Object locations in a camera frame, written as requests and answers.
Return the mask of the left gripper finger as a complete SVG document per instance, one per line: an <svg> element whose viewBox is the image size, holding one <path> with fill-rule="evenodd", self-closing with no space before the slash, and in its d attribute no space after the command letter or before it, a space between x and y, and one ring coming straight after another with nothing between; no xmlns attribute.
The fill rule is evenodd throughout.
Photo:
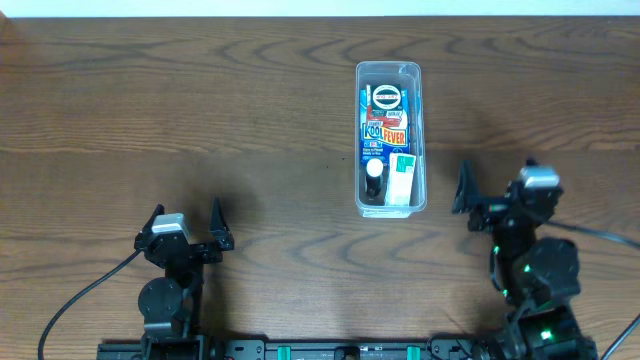
<svg viewBox="0 0 640 360"><path fill-rule="evenodd" d="M149 233L152 231L152 226L156 220L156 218L159 215L163 215L165 213L165 208L162 204L157 204L154 211L152 212L152 215L150 216L149 220L145 223L145 225L142 227L141 232L142 233Z"/></svg>
<svg viewBox="0 0 640 360"><path fill-rule="evenodd" d="M221 202L218 197L213 198L209 232L218 243L231 242L231 232L224 219Z"/></svg>

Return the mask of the green white medicine box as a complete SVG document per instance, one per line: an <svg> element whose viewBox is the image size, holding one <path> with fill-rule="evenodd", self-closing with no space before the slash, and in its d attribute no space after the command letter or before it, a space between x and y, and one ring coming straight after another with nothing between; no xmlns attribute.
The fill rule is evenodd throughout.
<svg viewBox="0 0 640 360"><path fill-rule="evenodd" d="M386 206L408 206L411 200L416 157L411 154L391 153L389 178L385 195Z"/></svg>

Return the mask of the dark bottle white cap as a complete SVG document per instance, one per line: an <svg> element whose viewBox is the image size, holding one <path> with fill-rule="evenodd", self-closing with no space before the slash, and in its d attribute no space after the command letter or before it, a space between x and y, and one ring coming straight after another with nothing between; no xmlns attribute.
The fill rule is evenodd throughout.
<svg viewBox="0 0 640 360"><path fill-rule="evenodd" d="M366 164L366 193L374 198L382 188L384 164L379 158L372 158Z"/></svg>

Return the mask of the blue Kool Fever box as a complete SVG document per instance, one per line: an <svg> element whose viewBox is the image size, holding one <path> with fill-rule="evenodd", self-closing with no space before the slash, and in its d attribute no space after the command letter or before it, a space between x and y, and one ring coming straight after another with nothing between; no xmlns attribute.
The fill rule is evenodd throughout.
<svg viewBox="0 0 640 360"><path fill-rule="evenodd" d="M379 158L384 165L387 165L391 153L410 152L408 91L396 85L402 90L402 106L398 110L404 110L407 114L406 127L387 128L381 122L366 120L367 107L371 106L369 86L370 84L361 89L359 95L358 137L360 163L366 165L370 159Z"/></svg>

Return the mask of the dark green round-logo box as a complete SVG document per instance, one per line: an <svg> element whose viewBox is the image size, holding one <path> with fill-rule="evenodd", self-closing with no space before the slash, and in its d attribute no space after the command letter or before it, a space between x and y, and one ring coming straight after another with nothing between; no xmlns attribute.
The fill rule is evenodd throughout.
<svg viewBox="0 0 640 360"><path fill-rule="evenodd" d="M402 106L402 90L396 85L370 85L369 91L373 110L395 111Z"/></svg>

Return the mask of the red medicine box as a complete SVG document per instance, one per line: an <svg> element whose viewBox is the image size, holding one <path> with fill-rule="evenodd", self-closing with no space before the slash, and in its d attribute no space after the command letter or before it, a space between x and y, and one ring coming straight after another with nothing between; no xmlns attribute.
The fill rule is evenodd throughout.
<svg viewBox="0 0 640 360"><path fill-rule="evenodd" d="M381 122L387 128L405 128L408 118L404 110L380 110L368 106L366 120Z"/></svg>

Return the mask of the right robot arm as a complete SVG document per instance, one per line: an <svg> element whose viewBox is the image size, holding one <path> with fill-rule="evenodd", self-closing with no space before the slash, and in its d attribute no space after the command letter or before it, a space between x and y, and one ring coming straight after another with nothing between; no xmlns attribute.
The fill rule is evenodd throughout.
<svg viewBox="0 0 640 360"><path fill-rule="evenodd" d="M462 163L452 211L468 215L469 231L491 235L489 277L513 308L502 329L474 341L472 358L596 358L595 342L582 334L570 305L581 292L577 246L536 234L562 194L556 171L533 159L500 196L482 194L471 164Z"/></svg>

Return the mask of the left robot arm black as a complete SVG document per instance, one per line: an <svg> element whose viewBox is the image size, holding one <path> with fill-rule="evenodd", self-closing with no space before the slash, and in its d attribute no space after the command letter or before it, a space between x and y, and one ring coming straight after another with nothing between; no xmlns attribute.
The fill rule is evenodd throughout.
<svg viewBox="0 0 640 360"><path fill-rule="evenodd" d="M191 243L185 216L165 212L163 205L134 239L134 249L164 271L140 291L138 308L144 318L141 338L143 360L205 360L211 350L199 333L204 266L223 260L234 249L233 235L224 219L221 202L213 200L209 233L212 239Z"/></svg>

